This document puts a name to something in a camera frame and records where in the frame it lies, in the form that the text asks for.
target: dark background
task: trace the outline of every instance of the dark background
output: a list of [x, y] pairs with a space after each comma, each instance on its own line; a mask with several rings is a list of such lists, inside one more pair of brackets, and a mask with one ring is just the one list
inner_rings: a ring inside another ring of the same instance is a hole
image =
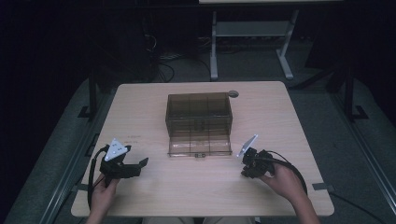
[[[143, 32], [156, 35], [162, 48], [194, 47], [197, 36], [210, 36], [209, 9], [173, 13], [157, 8], [152, 20], [142, 23], [140, 18], [147, 16], [147, 10], [126, 9], [122, 1], [103, 9], [102, 3], [0, 2], [0, 221], [7, 216], [71, 96], [90, 72], [98, 74], [102, 91], [121, 82], [150, 82], [155, 76], [156, 55], [147, 54]], [[301, 10], [293, 35], [294, 39], [315, 39], [307, 66], [326, 69], [343, 62], [354, 67], [355, 77], [369, 87], [396, 124], [394, 4], [346, 1], [326, 10], [311, 9]], [[239, 13], [238, 19], [260, 17], [259, 12]], [[265, 15], [271, 13], [279, 15], [275, 10]], [[188, 53], [196, 52], [189, 48]]]

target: wooden table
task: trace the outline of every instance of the wooden table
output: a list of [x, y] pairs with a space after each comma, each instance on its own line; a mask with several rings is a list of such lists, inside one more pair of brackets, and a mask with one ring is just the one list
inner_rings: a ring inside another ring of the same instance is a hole
[[[230, 98], [233, 111], [232, 156], [170, 158], [165, 125], [170, 93], [238, 91]], [[108, 112], [93, 155], [115, 137], [132, 146], [125, 164], [149, 157], [141, 176], [122, 179], [109, 215], [118, 217], [294, 216], [288, 201], [259, 179], [240, 175], [236, 154], [253, 136], [256, 149], [273, 150], [295, 165], [306, 181], [308, 196], [319, 216], [334, 209], [288, 92], [281, 82], [205, 82], [121, 85]], [[95, 178], [99, 176], [99, 161]], [[88, 183], [88, 172], [83, 184]], [[80, 190], [72, 214], [89, 214], [87, 192]]]

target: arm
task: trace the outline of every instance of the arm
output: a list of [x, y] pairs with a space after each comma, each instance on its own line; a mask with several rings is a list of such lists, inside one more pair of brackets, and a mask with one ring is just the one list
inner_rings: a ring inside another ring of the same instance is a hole
[[120, 180], [111, 180], [110, 184], [106, 188], [104, 177], [105, 176], [103, 174], [100, 174], [94, 183], [94, 186], [96, 187], [93, 189], [92, 193], [91, 212], [88, 216], [87, 224], [101, 223], [105, 218], [110, 205], [113, 203], [117, 184]]
[[275, 175], [263, 175], [260, 179], [280, 196], [286, 198], [302, 224], [320, 223], [314, 206], [306, 196], [299, 178], [289, 168], [274, 164]]

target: transparent box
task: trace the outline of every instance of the transparent box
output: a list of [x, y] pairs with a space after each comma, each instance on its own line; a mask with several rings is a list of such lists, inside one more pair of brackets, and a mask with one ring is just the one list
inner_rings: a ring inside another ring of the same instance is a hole
[[231, 155], [233, 123], [228, 92], [168, 95], [169, 156]]

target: person's right hand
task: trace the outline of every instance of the person's right hand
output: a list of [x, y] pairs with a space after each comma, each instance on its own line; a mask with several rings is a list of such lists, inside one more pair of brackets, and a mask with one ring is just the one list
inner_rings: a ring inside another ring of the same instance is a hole
[[277, 163], [274, 163], [275, 175], [272, 177], [263, 175], [259, 179], [267, 184], [275, 193], [294, 203], [298, 198], [306, 197], [300, 179], [294, 172]]

